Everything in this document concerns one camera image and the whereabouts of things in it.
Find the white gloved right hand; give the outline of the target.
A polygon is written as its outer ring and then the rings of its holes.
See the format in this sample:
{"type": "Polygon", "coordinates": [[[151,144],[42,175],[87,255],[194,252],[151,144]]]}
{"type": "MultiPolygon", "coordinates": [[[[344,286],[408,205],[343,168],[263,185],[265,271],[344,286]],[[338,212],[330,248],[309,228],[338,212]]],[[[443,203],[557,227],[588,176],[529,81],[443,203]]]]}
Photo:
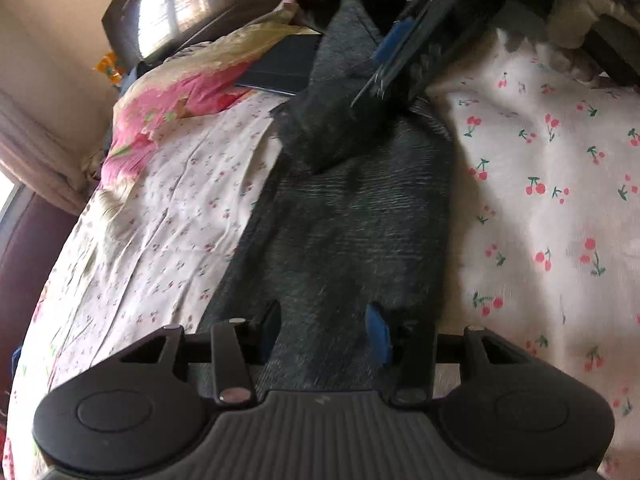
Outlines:
{"type": "Polygon", "coordinates": [[[587,88],[597,88],[602,70],[582,45],[601,16],[626,15],[625,7],[614,0],[554,0],[544,25],[544,39],[534,42],[538,60],[587,88]]]}

